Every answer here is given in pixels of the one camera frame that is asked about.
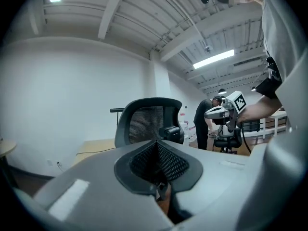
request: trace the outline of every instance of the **gray chair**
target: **gray chair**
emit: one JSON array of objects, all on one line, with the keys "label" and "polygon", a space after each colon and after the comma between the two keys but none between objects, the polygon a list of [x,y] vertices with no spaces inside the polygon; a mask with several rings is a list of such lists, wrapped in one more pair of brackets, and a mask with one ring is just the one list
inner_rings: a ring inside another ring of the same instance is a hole
[{"label": "gray chair", "polygon": [[148,140],[168,140],[183,144],[184,131],[178,113],[182,103],[170,98],[145,98],[129,103],[120,117],[115,147]]}]

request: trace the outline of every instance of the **white ceiling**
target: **white ceiling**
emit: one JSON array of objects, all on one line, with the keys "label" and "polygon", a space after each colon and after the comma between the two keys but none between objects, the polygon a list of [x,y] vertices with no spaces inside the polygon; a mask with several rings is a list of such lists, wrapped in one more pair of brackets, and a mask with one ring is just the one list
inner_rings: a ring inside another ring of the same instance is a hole
[{"label": "white ceiling", "polygon": [[[261,16],[261,6],[255,3],[226,5],[215,0],[206,5],[200,0],[30,0],[9,34],[88,38],[144,57],[156,50],[172,71],[212,92],[218,85],[249,85],[264,72]],[[193,68],[194,63],[229,49],[235,49],[234,57],[215,67]]]}]

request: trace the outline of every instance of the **white wall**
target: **white wall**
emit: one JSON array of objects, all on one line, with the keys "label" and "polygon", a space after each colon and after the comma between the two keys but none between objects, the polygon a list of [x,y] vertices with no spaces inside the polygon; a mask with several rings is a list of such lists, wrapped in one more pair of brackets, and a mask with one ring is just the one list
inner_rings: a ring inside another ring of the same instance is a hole
[{"label": "white wall", "polygon": [[56,176],[56,162],[69,168],[83,141],[114,138],[116,113],[109,110],[146,96],[148,65],[85,39],[38,38],[6,47],[0,59],[0,131],[17,142],[9,164]]},{"label": "white wall", "polygon": [[188,126],[194,126],[193,119],[199,103],[207,96],[190,83],[169,72],[171,98],[182,102],[185,109],[185,120]]},{"label": "white wall", "polygon": [[167,70],[167,64],[160,60],[160,55],[156,51],[150,53],[150,83],[154,87],[154,97],[170,97],[170,83]]}]

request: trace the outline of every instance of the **human arm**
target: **human arm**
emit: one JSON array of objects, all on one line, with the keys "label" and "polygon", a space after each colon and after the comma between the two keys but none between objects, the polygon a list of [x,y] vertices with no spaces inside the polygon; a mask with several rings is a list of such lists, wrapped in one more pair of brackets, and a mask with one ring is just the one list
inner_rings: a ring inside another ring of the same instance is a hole
[{"label": "human arm", "polygon": [[205,123],[207,124],[208,128],[210,130],[213,130],[213,124],[212,124],[211,120],[210,119],[206,119],[206,118],[204,118],[204,120],[205,120]]},{"label": "human arm", "polygon": [[270,99],[266,96],[262,96],[257,103],[248,105],[243,112],[240,113],[238,122],[259,120],[269,117],[281,106],[278,99]]}]

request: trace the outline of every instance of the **hand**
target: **hand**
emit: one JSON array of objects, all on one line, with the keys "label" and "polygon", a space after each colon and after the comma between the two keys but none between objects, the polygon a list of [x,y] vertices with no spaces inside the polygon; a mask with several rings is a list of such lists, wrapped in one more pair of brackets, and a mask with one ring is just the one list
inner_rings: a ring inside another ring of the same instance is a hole
[{"label": "hand", "polygon": [[209,136],[215,135],[215,134],[216,134],[216,130],[211,129],[211,130],[208,132],[208,134],[209,134]]}]

